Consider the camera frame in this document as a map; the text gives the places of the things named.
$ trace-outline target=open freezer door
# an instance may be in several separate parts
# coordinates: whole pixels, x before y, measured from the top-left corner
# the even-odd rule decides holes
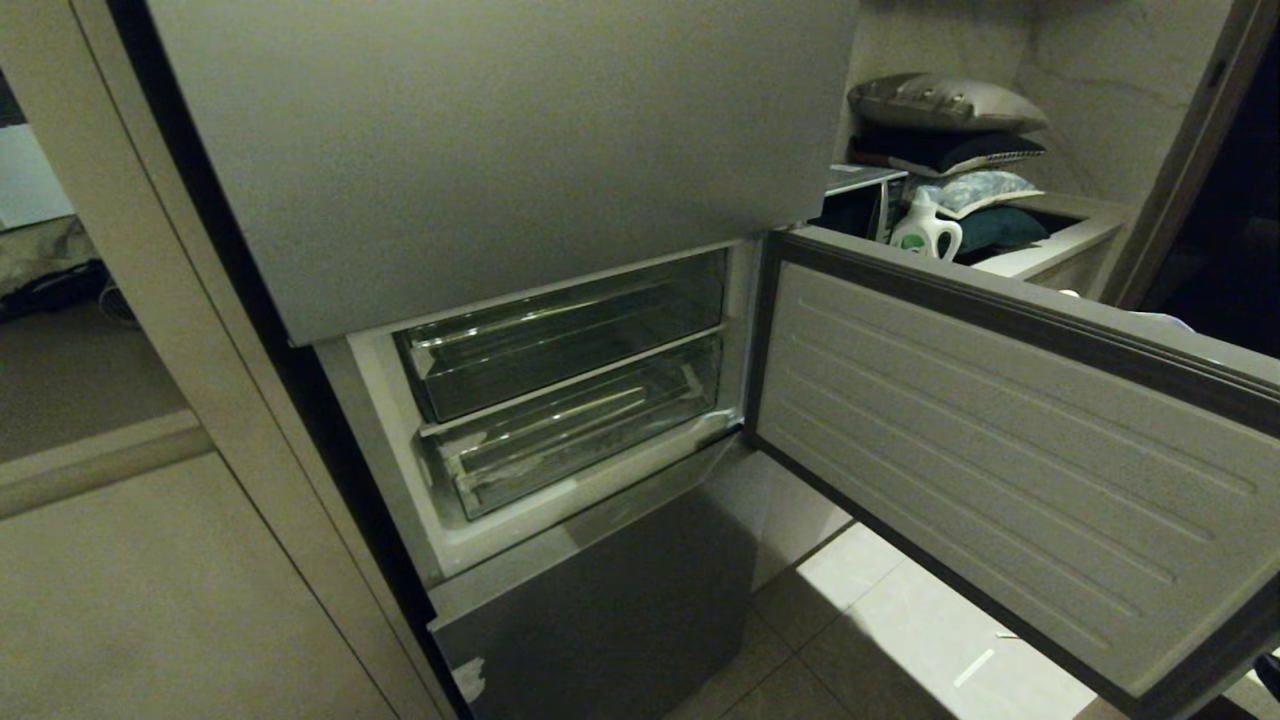
[[[822,228],[763,270],[754,443],[1119,710],[1280,642],[1280,361]]]

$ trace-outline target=beige wall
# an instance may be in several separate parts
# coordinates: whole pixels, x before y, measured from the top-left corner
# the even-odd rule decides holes
[[[1140,206],[1190,105],[1231,0],[863,0],[847,87],[913,70],[1011,87],[1050,117],[1050,151],[1018,172]],[[847,108],[838,158],[851,131]]]

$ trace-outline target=pillow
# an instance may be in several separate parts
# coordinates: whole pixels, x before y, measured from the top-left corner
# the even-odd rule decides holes
[[[1044,154],[1043,145],[1010,132],[928,132],[870,123],[855,147],[863,154],[887,155],[891,167],[932,178]]]
[[[946,184],[922,184],[938,214],[960,220],[988,205],[1044,195],[1030,181],[1005,170],[977,170],[947,178]]]
[[[943,132],[1030,132],[1048,119],[1030,100],[998,85],[938,73],[904,73],[849,91],[854,113],[887,127]]]
[[[1018,208],[978,210],[960,220],[960,252],[957,255],[988,246],[1016,247],[1046,240],[1050,236],[1039,220]]]

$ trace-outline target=white cabinet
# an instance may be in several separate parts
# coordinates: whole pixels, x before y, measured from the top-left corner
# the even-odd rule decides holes
[[[218,454],[0,521],[0,717],[394,717]]]

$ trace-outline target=laundry detergent bottle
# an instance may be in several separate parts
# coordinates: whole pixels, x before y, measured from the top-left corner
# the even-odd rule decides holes
[[[893,228],[893,234],[888,243],[901,247],[909,252],[919,252],[931,258],[941,258],[951,261],[960,251],[960,237],[964,232],[960,223],[952,220],[940,220],[938,206],[929,199],[929,193],[923,187],[915,188],[915,197],[911,199],[911,209],[908,210],[902,222]],[[950,236],[945,255],[941,252],[940,241],[943,236]]]

